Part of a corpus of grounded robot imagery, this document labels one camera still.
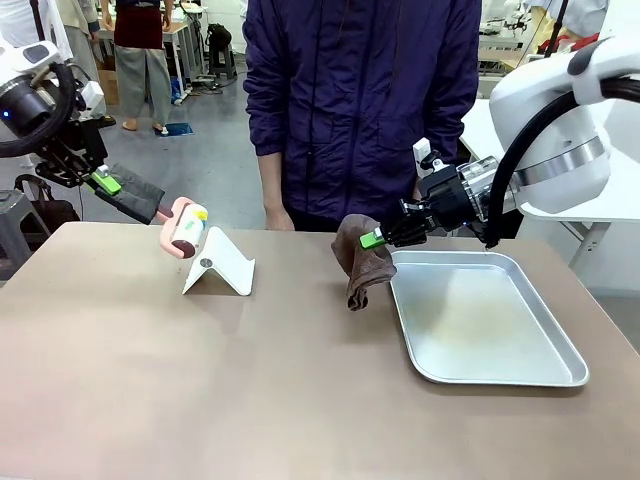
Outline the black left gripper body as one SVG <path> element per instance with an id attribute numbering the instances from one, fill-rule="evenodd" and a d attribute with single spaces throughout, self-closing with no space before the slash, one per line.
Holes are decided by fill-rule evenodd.
<path id="1" fill-rule="evenodd" d="M 68 99 L 60 86 L 45 81 L 10 81 L 1 88 L 1 123 L 14 134 L 1 143 L 3 158 L 34 153 L 58 166 L 74 166 L 80 157 L 103 162 L 107 150 L 100 129 L 92 118 L 103 99 L 98 83 L 77 81 Z"/>

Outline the person's right hand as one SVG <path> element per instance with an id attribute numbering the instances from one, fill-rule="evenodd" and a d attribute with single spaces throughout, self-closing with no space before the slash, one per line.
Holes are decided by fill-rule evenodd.
<path id="1" fill-rule="evenodd" d="M 267 230 L 294 231 L 294 223 L 282 205 L 265 208 L 265 225 Z"/>

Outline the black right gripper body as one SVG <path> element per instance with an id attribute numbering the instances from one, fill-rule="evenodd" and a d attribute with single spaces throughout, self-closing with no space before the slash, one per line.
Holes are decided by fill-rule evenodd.
<path id="1" fill-rule="evenodd" d="M 469 195 L 464 177 L 470 167 L 471 163 L 459 166 L 432 163 L 427 174 L 418 181 L 421 202 L 426 204 L 427 232 L 451 232 L 460 227 L 473 232 L 484 230 L 484 222 L 476 201 Z"/>

